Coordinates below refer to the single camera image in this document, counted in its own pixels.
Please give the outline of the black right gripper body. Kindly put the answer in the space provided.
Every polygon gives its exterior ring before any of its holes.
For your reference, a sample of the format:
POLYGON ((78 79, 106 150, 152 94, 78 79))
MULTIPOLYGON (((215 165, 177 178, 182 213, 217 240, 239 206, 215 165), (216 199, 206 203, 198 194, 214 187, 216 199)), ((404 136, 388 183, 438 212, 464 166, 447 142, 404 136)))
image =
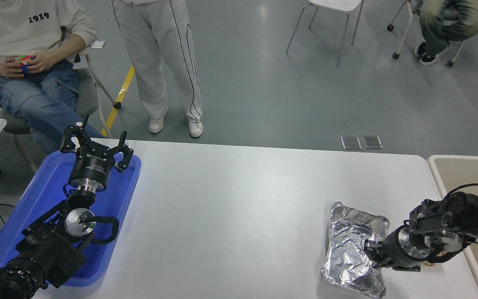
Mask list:
POLYGON ((389 258, 388 267, 392 267, 393 269, 408 268, 405 260, 406 254, 404 250, 402 250, 398 240, 401 231, 402 228, 397 228, 383 241, 384 252, 381 255, 389 258))

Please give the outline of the seated person's left hand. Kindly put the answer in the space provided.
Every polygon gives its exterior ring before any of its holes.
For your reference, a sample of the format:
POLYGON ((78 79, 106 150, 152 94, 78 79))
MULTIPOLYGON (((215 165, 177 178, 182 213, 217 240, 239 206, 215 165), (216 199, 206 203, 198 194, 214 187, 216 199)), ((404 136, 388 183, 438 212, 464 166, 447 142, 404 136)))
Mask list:
POLYGON ((37 74, 51 69, 61 60, 57 50, 42 51, 36 53, 33 59, 29 59, 27 66, 28 74, 37 74))

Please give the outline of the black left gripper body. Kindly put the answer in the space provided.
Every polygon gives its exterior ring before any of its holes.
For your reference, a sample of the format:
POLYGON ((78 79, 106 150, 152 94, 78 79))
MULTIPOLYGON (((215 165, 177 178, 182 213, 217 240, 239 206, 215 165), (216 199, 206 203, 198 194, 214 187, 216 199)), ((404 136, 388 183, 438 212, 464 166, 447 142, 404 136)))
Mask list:
POLYGON ((101 186, 108 184, 111 169, 115 164, 114 154, 76 152, 75 155, 76 160, 68 179, 70 185, 77 186, 85 180, 94 181, 101 186))

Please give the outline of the seated person's right hand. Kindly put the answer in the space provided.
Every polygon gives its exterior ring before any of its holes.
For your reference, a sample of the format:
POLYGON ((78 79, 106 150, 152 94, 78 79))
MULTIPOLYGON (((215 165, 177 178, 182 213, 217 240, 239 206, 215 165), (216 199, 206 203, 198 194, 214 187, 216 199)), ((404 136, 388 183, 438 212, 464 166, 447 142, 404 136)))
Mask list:
POLYGON ((4 78, 21 78, 24 77, 24 72, 15 57, 8 57, 4 62, 0 62, 0 76, 4 78))

